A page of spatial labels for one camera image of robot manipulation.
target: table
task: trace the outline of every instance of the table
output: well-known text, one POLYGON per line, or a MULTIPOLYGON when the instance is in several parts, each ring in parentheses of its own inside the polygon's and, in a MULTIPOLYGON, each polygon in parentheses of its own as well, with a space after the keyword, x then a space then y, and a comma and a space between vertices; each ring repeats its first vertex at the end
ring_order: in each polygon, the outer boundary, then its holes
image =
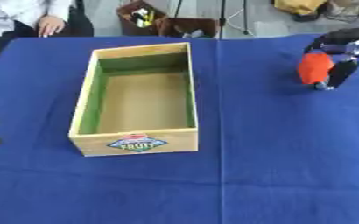
POLYGON ((191 40, 200 150, 123 157, 83 157, 67 139, 91 51, 183 40, 13 42, 0 223, 359 223, 359 71, 336 91, 301 86, 313 38, 191 40))

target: robotic arm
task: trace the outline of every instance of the robotic arm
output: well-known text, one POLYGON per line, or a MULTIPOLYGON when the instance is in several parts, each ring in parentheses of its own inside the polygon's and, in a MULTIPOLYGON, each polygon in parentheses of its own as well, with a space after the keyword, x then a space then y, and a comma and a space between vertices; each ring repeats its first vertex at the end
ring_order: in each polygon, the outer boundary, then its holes
POLYGON ((318 37, 305 49, 299 64, 299 75, 304 84, 319 90, 332 90, 356 71, 358 59, 359 28, 333 31, 318 37), (345 57, 334 64, 329 57, 334 54, 345 57))

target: white cloth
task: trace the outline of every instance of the white cloth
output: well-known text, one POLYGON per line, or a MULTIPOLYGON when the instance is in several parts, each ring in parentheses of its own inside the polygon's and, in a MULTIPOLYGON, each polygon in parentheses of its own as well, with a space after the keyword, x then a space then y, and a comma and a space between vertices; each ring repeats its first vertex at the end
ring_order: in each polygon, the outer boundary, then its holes
POLYGON ((35 28, 44 15, 68 20, 72 0, 0 0, 0 36, 12 31, 13 20, 35 28))

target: person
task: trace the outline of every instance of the person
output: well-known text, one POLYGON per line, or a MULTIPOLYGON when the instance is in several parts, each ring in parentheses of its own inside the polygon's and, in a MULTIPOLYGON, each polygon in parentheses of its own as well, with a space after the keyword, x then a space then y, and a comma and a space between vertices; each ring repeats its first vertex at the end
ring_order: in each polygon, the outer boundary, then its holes
POLYGON ((90 37, 91 22, 71 7, 72 0, 0 0, 0 53, 26 37, 90 37))

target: box label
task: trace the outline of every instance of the box label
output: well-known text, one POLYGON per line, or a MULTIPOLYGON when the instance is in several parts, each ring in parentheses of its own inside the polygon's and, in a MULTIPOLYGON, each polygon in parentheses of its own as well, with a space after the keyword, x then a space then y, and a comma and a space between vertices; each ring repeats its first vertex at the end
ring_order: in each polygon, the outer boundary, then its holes
POLYGON ((124 138, 115 141, 114 143, 108 144, 108 146, 125 151, 142 152, 151 150, 164 144, 167 144, 167 142, 149 137, 145 134, 135 134, 125 136, 124 138))

